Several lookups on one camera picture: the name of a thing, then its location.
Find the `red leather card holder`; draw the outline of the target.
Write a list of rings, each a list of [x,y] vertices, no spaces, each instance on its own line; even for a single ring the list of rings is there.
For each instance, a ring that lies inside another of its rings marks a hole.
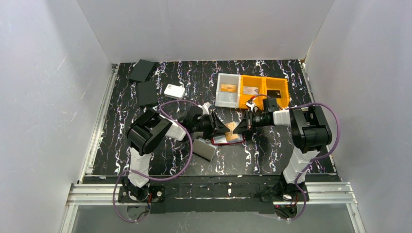
[[[244,141],[245,141],[245,138],[243,137],[243,135],[240,135],[237,138],[232,139],[232,140],[226,139],[225,135],[216,136],[211,139],[211,143],[213,145],[230,145],[230,144],[243,143]]]

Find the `orange credit card from holder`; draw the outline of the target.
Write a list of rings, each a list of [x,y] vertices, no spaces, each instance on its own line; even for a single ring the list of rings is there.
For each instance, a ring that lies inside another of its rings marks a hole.
[[[229,132],[225,133],[225,138],[228,143],[237,143],[243,140],[243,136],[241,134],[233,133],[237,125],[238,124],[234,121],[225,124],[225,126],[229,129]]]

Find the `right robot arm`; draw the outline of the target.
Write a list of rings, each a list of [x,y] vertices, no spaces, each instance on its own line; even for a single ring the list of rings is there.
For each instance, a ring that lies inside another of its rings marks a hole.
[[[252,105],[244,120],[246,130],[265,126],[289,126],[293,144],[292,156],[282,171],[279,182],[260,196],[277,196],[283,200],[298,201],[307,197],[305,176],[321,151],[332,142],[332,133],[323,112],[324,104],[310,103],[287,109],[269,108],[263,112]]]

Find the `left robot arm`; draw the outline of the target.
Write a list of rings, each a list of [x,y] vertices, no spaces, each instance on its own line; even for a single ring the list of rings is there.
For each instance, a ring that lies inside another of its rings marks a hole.
[[[177,141],[189,141],[190,149],[207,161],[211,161],[217,146],[243,141],[240,134],[234,134],[235,122],[224,124],[217,115],[209,110],[209,103],[192,106],[178,120],[168,119],[149,109],[140,115],[128,128],[126,138],[129,142],[130,172],[122,179],[125,195],[133,200],[143,201],[149,196],[149,165],[151,154],[164,137]]]

